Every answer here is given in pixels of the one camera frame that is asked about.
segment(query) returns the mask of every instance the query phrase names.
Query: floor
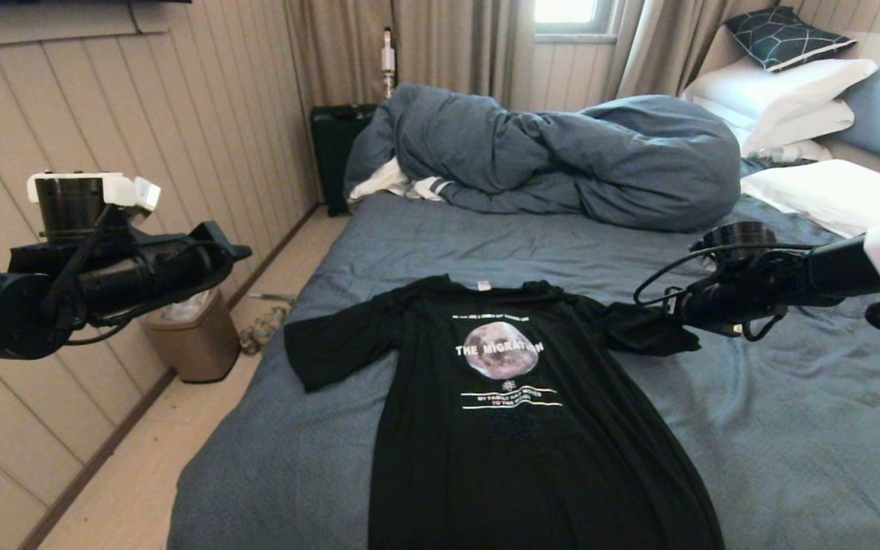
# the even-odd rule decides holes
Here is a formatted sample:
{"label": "floor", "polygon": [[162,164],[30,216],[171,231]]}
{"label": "floor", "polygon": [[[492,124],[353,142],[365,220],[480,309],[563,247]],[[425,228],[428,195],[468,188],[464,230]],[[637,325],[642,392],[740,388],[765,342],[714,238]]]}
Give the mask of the floor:
{"label": "floor", "polygon": [[[316,210],[251,292],[296,295],[347,222],[348,216],[329,218],[325,209]],[[231,315],[241,328],[271,307],[273,302],[244,297]],[[172,380],[40,548],[164,548],[182,467],[240,401],[259,362],[259,354],[241,355],[220,383],[193,386]]]}

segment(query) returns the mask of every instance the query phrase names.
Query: moon graphic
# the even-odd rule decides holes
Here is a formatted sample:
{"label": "moon graphic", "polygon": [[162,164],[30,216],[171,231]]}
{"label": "moon graphic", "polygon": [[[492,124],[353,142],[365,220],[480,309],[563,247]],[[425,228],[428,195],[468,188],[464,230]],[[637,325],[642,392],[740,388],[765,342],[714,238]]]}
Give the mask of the moon graphic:
{"label": "moon graphic", "polygon": [[494,380],[516,378],[535,368],[539,353],[532,342],[511,324],[488,323],[467,335],[464,347],[476,347],[476,355],[467,355],[467,364]]}

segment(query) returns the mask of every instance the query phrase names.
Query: geometric pillowcase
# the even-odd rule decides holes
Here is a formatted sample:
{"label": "geometric pillowcase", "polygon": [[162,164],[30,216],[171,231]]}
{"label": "geometric pillowcase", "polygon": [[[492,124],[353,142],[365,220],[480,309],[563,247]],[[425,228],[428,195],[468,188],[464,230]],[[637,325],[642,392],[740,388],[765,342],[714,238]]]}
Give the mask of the geometric pillowcase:
{"label": "geometric pillowcase", "polygon": [[789,6],[751,11],[726,21],[733,37],[770,73],[834,57],[856,40],[803,22]]}

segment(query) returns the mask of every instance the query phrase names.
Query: white fabric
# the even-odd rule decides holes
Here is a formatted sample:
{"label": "white fabric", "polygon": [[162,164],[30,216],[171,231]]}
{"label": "white fabric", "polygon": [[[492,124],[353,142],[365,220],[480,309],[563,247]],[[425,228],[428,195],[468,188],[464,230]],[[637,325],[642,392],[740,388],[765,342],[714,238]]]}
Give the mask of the white fabric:
{"label": "white fabric", "polygon": [[409,181],[409,177],[399,167],[399,161],[393,157],[388,163],[378,167],[378,170],[374,171],[369,179],[355,186],[355,189],[348,195],[348,203],[353,205],[364,197],[379,191],[388,191],[407,199],[426,199],[426,201],[442,202],[443,197],[440,197],[437,193],[440,193],[450,182],[444,181],[437,186],[436,192],[433,192],[431,188],[438,181],[441,181],[441,179],[435,176],[418,181]]}
{"label": "white fabric", "polygon": [[804,139],[781,147],[769,147],[750,154],[751,159],[769,159],[776,163],[793,163],[796,160],[831,160],[834,155],[827,147],[814,140]]}
{"label": "white fabric", "polygon": [[852,163],[880,172],[880,156],[871,153],[870,150],[859,149],[850,143],[837,139],[836,136],[818,138],[817,142],[827,147],[835,159],[851,160]]}
{"label": "white fabric", "polygon": [[767,147],[783,147],[839,132],[851,128],[853,122],[855,122],[855,114],[842,100],[828,101],[813,111],[776,123],[772,128],[766,128],[759,123],[753,125],[753,128],[741,128],[726,119],[726,124],[739,142],[739,152],[744,157]]}
{"label": "white fabric", "polygon": [[880,173],[846,160],[763,170],[742,191],[845,238],[880,223]]}
{"label": "white fabric", "polygon": [[363,197],[379,191],[389,191],[396,195],[405,195],[409,188],[409,178],[399,167],[399,160],[392,157],[388,163],[382,164],[366,181],[357,184],[348,195],[348,203],[353,205]]}
{"label": "white fabric", "polygon": [[754,60],[742,58],[699,76],[681,97],[737,128],[769,132],[827,104],[877,69],[873,60],[830,59],[767,73]]}

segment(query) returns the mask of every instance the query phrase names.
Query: curtain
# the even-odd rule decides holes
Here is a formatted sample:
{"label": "curtain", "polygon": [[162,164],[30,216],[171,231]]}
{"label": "curtain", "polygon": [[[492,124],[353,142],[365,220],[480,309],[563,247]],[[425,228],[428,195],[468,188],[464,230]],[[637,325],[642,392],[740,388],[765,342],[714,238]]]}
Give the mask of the curtain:
{"label": "curtain", "polygon": [[491,96],[527,109],[534,0],[393,0],[401,83]]}
{"label": "curtain", "polygon": [[528,105],[534,0],[284,0],[307,107],[380,103],[382,29],[399,83]]}
{"label": "curtain", "polygon": [[607,98],[681,94],[727,18],[776,4],[776,0],[626,0]]}
{"label": "curtain", "polygon": [[380,103],[389,0],[286,0],[298,83],[314,105]]}

